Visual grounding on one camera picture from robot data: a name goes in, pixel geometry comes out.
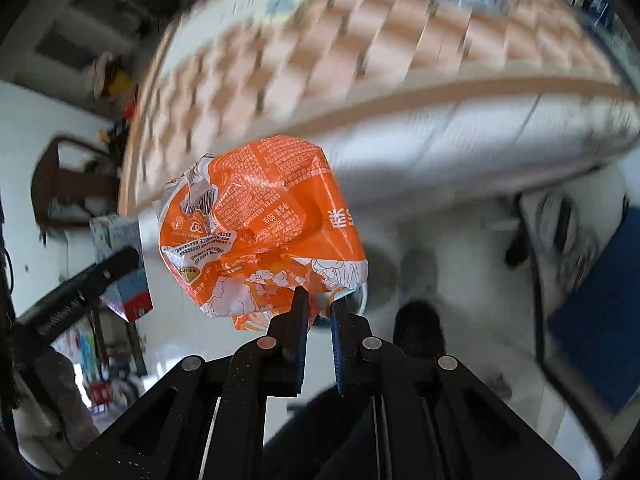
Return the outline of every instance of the beige tiled mat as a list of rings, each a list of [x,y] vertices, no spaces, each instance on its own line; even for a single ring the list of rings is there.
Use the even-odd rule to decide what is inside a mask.
[[[430,92],[413,105],[401,98],[421,87]],[[561,0],[511,0],[507,15],[434,0],[308,0],[286,25],[242,23],[147,81],[120,212],[148,206],[205,152],[344,126],[367,102],[383,114],[526,92],[626,97]]]

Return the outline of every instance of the barcode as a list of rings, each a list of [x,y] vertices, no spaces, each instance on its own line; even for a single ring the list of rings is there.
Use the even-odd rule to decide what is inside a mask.
[[[182,211],[184,211],[185,215],[189,216],[199,210],[204,216],[207,216],[211,213],[215,201],[216,194],[213,189],[205,191],[199,199],[196,200],[195,204],[189,203],[189,196],[187,195],[182,202]]]

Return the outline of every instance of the silver rivet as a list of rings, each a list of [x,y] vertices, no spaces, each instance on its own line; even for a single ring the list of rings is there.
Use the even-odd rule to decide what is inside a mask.
[[[186,372],[193,372],[200,368],[200,358],[195,355],[190,355],[182,360],[182,369]]]
[[[455,357],[451,357],[450,355],[443,355],[440,359],[438,359],[438,365],[443,370],[455,370],[458,367],[458,361],[456,361]]]
[[[277,344],[278,342],[276,339],[270,335],[266,335],[258,339],[258,348],[262,348],[263,350],[271,350],[272,348],[275,348]]]
[[[382,346],[382,341],[377,337],[366,337],[362,340],[362,346],[367,350],[377,350]]]

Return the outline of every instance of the crumpled food package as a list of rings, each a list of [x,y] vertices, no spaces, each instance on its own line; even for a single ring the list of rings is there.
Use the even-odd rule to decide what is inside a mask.
[[[164,190],[159,247],[210,316],[264,330],[296,286],[310,320],[367,278],[367,261],[321,148],[293,137],[203,156]]]

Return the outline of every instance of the plastic bag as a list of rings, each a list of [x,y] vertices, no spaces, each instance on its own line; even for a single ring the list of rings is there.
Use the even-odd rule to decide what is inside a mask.
[[[162,259],[210,316],[264,330],[296,286],[313,295],[310,323],[367,278],[349,209],[321,148],[293,137],[203,156],[166,185]]]

